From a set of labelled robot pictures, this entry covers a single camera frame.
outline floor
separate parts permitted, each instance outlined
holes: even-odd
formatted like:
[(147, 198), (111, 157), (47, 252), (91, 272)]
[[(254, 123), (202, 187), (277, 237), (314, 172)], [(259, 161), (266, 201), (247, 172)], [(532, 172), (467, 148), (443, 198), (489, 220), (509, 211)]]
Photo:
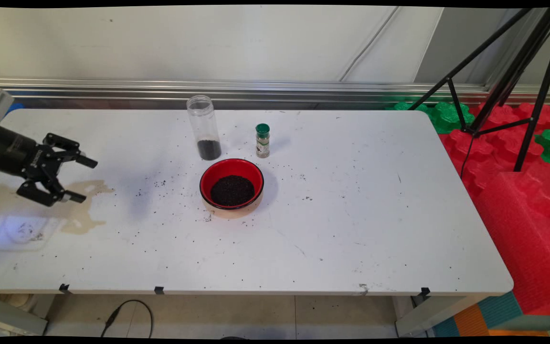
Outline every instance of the floor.
[[(111, 312), (128, 299), (152, 309), (153, 338), (347, 339), (396, 338), (389, 297), (59, 295), (46, 335), (98, 337)], [(122, 307), (105, 337), (145, 338), (144, 305)]]

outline green cap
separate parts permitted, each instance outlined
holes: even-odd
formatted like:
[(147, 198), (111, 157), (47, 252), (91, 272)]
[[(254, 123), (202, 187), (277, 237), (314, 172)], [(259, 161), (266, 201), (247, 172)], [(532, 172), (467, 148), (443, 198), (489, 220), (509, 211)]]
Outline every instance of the green cap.
[(267, 135), (269, 135), (269, 130), (271, 129), (268, 124), (260, 123), (256, 126), (256, 132), (261, 139), (266, 139)]

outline robotic arm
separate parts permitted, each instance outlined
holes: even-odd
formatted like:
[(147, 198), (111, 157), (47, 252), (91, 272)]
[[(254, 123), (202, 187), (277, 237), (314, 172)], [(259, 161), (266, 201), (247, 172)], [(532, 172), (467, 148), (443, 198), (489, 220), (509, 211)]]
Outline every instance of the robotic arm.
[[(13, 97), (0, 89), (0, 122), (12, 103)], [(67, 161), (90, 168), (97, 164), (79, 150), (76, 141), (48, 133), (42, 144), (38, 144), (0, 127), (0, 171), (24, 178), (24, 183), (16, 191), (20, 196), (48, 207), (57, 201), (82, 203), (86, 196), (65, 190), (56, 178), (61, 165)], [(41, 183), (48, 192), (38, 189), (37, 183)]]

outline spice jar label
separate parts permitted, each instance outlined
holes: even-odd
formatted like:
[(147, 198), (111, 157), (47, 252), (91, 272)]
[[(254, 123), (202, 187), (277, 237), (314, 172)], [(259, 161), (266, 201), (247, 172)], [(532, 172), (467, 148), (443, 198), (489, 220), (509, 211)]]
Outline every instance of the spice jar label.
[(256, 151), (259, 155), (268, 154), (269, 153), (269, 145), (268, 144), (261, 144), (256, 143)]

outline black seeds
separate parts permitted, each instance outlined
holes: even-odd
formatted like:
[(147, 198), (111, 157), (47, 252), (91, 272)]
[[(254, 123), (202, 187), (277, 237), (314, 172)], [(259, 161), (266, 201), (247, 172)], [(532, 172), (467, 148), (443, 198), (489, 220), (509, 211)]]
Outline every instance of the black seeds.
[(241, 176), (226, 176), (212, 187), (213, 202), (227, 207), (246, 203), (254, 194), (254, 185)]
[(199, 148), (199, 155), (201, 159), (213, 160), (222, 154), (222, 148), (220, 148), (220, 142), (213, 140), (201, 140), (197, 142)]

